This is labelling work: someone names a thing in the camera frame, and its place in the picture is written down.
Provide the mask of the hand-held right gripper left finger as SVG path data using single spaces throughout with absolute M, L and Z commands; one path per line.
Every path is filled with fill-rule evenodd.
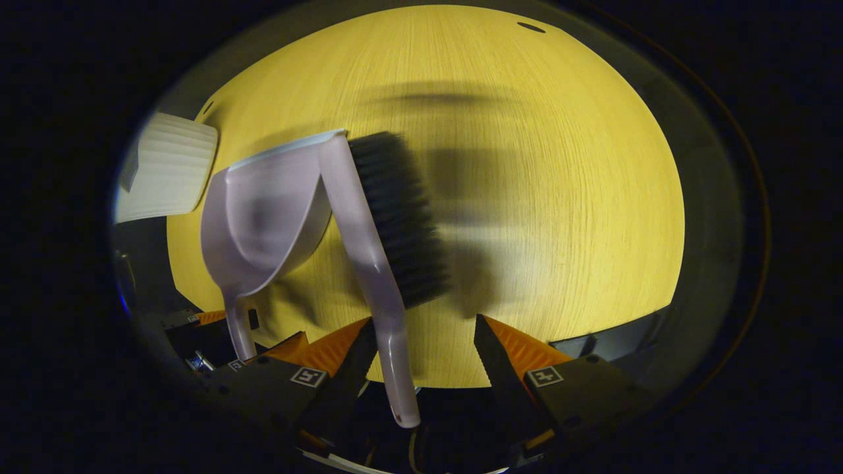
M 211 401 L 268 437 L 304 449 L 340 442 L 377 351 L 373 321 L 362 319 L 310 342 L 304 366 L 211 372 Z

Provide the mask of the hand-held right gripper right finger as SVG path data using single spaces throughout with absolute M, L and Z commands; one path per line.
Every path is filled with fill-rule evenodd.
M 490 316 L 476 315 L 473 342 L 515 463 L 587 449 L 653 404 L 651 391 L 599 355 L 567 356 Z

